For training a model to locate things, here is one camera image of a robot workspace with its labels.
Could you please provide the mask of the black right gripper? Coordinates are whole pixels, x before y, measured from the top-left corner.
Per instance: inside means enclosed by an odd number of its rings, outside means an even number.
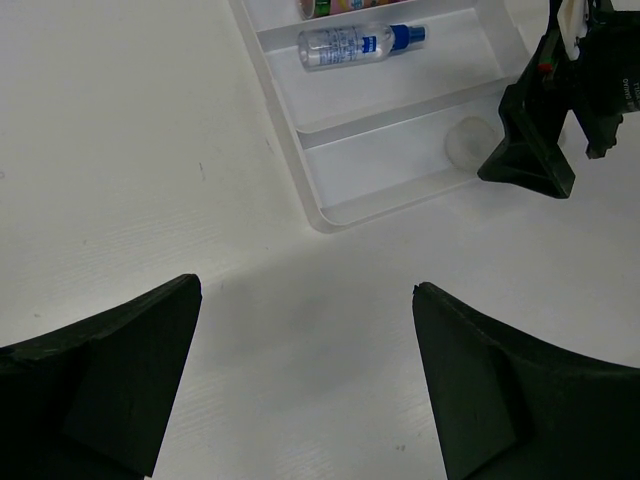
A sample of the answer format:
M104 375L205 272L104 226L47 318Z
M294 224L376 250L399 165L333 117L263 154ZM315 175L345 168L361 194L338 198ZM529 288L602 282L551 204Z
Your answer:
M568 110L588 158L603 158L617 144L622 115L639 110L638 3L625 10L611 1L549 3L539 46L500 102L504 138L478 177L569 197L575 174L558 145Z

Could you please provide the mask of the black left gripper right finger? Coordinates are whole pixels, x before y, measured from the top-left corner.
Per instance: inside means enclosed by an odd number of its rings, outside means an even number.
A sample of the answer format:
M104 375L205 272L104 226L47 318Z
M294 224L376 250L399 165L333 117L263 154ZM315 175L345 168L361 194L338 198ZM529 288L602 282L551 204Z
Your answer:
M484 315L431 283L412 311L450 479L635 479L639 372Z

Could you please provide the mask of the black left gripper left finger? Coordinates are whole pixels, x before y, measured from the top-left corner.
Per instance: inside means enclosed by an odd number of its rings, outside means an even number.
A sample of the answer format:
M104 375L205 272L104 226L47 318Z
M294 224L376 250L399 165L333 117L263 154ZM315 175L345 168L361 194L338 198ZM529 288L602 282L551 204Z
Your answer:
M152 476L201 302L198 276L184 274L2 347L2 478Z

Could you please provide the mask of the clear tape roll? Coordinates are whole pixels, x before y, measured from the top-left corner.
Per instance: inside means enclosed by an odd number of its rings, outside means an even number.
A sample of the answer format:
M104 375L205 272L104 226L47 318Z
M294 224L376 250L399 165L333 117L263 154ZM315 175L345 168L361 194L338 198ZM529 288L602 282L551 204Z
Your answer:
M462 119L447 132L444 150L452 165L476 174L499 142L498 133L486 120L470 116Z

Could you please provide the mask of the small blue capped bottle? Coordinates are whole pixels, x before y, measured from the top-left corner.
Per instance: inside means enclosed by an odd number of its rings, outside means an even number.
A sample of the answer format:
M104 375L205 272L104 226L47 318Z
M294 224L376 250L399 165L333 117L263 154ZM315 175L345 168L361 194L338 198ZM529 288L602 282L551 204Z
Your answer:
M298 35L298 57L307 71L381 62L422 45L427 26L383 23L307 30Z

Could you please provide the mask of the pink capped glue stick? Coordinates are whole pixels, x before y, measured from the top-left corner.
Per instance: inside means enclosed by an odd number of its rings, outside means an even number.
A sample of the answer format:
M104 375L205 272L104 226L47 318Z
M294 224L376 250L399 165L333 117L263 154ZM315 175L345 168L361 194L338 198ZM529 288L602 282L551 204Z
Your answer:
M303 20L312 20L401 2L402 0L299 0L298 8Z

